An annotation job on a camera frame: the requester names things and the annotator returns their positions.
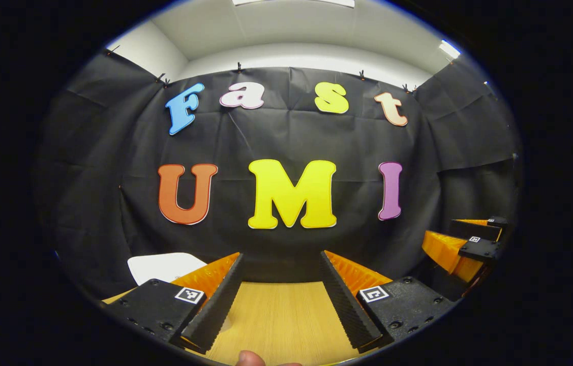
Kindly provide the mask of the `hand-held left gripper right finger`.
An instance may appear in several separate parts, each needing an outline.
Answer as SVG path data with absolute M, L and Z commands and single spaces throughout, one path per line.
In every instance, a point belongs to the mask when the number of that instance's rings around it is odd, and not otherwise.
M 391 280 L 328 251 L 320 253 L 320 273 L 359 353 L 405 342 L 458 305 L 414 277 Z

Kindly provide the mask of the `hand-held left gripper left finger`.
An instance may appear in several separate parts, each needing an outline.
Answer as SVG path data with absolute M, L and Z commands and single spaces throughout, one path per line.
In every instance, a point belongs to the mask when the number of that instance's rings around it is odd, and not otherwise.
M 233 253 L 174 281 L 150 279 L 101 308 L 163 343 L 205 354 L 240 288 L 243 261 Z

